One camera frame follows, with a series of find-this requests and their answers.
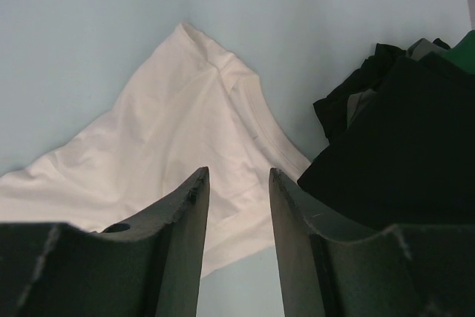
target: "white fabric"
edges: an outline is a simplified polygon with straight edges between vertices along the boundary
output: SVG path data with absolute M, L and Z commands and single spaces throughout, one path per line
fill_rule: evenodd
M 111 111 L 66 146 L 0 179 L 0 220 L 102 231 L 208 166 L 207 275 L 273 245 L 269 169 L 296 180 L 308 165 L 272 118 L 258 76 L 181 24 Z

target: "light blue surface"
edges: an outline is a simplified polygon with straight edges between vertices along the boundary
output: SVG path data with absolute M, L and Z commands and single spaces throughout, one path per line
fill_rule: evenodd
M 272 113 L 309 158 L 326 145 L 312 103 L 376 42 L 453 45 L 471 27 L 467 0 L 0 0 L 0 174 L 107 111 L 180 21 L 261 75 Z M 282 316 L 273 250 L 203 279 L 198 311 Z

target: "black cloth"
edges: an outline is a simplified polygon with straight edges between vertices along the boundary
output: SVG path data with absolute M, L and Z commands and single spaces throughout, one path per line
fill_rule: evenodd
M 377 44 L 374 55 L 368 57 L 361 68 L 354 71 L 326 98 L 313 103 L 325 136 L 332 143 L 347 130 L 347 102 L 351 94 L 380 86 L 382 78 L 406 51 L 396 46 Z
M 298 180 L 367 226 L 475 223 L 475 76 L 400 57 L 378 96 Z

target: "green cloth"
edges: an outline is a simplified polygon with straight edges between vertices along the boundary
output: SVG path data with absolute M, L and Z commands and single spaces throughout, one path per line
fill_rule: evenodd
M 442 55 L 469 74 L 475 74 L 475 30 L 472 30 L 459 44 Z

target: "gray cloth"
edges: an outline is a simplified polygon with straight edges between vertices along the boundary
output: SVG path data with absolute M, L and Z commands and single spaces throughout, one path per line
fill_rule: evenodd
M 407 49 L 406 57 L 414 61 L 419 61 L 422 57 L 431 52 L 442 55 L 447 52 L 447 50 L 440 48 L 427 39 L 420 39 Z M 347 102 L 347 127 L 349 127 L 353 120 L 366 108 L 375 95 L 376 92 L 373 89 L 350 95 Z

